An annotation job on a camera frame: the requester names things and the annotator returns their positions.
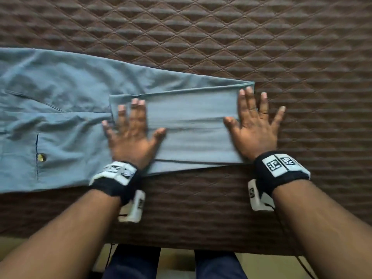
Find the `person's left hand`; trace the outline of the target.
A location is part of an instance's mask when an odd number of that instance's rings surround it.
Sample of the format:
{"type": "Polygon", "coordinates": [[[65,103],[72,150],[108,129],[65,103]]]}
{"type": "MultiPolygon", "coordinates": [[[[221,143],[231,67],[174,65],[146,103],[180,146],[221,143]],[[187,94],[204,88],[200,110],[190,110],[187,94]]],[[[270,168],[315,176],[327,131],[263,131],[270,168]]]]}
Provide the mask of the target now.
{"type": "Polygon", "coordinates": [[[145,100],[139,100],[138,124],[130,129],[130,115],[127,117],[125,105],[118,106],[116,138],[108,142],[113,161],[125,161],[137,166],[140,170],[149,166],[158,148],[148,147],[147,116],[145,100]]]}

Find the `person's right hand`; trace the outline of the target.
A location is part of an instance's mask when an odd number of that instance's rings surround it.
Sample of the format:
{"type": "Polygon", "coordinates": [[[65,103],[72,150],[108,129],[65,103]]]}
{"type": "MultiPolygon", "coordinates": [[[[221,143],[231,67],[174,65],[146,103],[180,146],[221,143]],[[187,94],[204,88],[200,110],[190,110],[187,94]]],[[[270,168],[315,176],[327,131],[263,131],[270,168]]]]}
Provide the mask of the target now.
{"type": "Polygon", "coordinates": [[[241,124],[241,138],[231,138],[238,152],[254,161],[259,155],[277,150],[278,133],[270,132],[269,103],[267,93],[260,95],[258,118],[251,119],[248,114],[245,90],[240,89],[237,99],[238,122],[241,124]]]}

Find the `grey-blue trousers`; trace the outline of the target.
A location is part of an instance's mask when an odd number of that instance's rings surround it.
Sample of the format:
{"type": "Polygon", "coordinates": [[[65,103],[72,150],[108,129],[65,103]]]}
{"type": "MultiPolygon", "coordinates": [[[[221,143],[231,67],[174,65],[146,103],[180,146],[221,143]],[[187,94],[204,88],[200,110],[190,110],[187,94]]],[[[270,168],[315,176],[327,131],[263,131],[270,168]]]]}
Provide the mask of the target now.
{"type": "Polygon", "coordinates": [[[0,193],[88,185],[111,163],[102,121],[145,100],[149,136],[167,129],[144,175],[244,163],[223,118],[254,82],[71,52],[0,48],[0,193]],[[37,154],[45,154],[39,162],[37,154]]]}

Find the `person's left forearm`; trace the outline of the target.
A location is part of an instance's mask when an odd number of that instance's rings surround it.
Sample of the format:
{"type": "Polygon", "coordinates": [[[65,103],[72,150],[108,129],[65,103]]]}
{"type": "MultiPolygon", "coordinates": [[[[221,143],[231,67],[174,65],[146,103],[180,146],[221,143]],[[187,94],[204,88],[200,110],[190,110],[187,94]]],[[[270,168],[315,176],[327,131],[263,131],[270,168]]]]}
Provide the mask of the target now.
{"type": "Polygon", "coordinates": [[[0,262],[0,279],[84,279],[122,206],[89,190],[0,262]]]}

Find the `person's right forearm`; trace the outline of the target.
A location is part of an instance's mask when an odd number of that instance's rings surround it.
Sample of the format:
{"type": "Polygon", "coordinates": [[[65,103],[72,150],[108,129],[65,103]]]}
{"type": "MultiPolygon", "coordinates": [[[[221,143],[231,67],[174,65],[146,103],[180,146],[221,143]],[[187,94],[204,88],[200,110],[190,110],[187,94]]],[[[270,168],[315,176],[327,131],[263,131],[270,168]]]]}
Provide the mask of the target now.
{"type": "Polygon", "coordinates": [[[277,187],[272,198],[319,279],[372,279],[372,226],[307,180],[277,187]]]}

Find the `brown quilted cover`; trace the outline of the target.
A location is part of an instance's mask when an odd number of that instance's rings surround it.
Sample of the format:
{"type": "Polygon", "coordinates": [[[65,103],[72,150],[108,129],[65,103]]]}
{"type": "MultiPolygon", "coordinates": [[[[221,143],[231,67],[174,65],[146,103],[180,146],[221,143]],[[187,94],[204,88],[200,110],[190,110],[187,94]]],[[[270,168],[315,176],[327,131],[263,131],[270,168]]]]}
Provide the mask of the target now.
{"type": "MultiPolygon", "coordinates": [[[[0,46],[78,52],[255,82],[286,106],[279,147],[372,225],[372,0],[0,0],[0,46]]],[[[253,212],[243,165],[145,179],[109,243],[301,254],[253,212]]]]}

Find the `black wristband with white markers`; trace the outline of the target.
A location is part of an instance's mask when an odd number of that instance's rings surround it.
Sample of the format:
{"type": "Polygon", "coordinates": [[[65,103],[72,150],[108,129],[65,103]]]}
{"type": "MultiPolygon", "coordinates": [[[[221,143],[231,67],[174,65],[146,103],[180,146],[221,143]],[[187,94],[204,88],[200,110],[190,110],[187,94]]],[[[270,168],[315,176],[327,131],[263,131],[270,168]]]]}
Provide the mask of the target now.
{"type": "Polygon", "coordinates": [[[311,173],[304,166],[281,151],[268,151],[259,155],[253,166],[260,197],[263,193],[271,197],[274,189],[292,181],[311,179],[311,173]]]}
{"type": "Polygon", "coordinates": [[[134,199],[141,183],[141,170],[129,162],[114,161],[94,175],[90,189],[99,190],[111,197],[119,197],[122,205],[134,199]]]}

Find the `person's left leg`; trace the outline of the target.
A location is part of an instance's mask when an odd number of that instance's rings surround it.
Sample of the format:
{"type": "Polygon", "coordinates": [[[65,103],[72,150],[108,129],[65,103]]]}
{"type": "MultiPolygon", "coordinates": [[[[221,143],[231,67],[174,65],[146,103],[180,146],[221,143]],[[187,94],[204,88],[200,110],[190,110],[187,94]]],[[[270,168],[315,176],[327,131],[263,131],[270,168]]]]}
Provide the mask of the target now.
{"type": "Polygon", "coordinates": [[[156,279],[161,248],[119,244],[102,279],[156,279]]]}

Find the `person's leg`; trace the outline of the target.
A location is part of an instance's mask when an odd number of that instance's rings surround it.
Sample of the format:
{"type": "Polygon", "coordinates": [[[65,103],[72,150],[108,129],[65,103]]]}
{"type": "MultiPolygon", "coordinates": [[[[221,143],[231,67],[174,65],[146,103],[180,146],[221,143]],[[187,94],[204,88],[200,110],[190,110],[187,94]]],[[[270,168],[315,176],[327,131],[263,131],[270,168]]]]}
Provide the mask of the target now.
{"type": "Polygon", "coordinates": [[[102,279],[156,279],[161,248],[119,244],[102,279]]]}
{"type": "Polygon", "coordinates": [[[233,252],[194,250],[196,279],[248,279],[233,252]]]}

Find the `person's right leg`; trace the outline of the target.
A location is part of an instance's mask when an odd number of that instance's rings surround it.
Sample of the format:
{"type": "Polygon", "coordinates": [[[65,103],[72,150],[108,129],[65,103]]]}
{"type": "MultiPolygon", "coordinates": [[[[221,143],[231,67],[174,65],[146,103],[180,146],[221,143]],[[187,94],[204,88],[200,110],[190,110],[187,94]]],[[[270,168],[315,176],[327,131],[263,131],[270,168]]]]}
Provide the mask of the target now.
{"type": "Polygon", "coordinates": [[[194,250],[196,279],[248,279],[233,252],[194,250]]]}

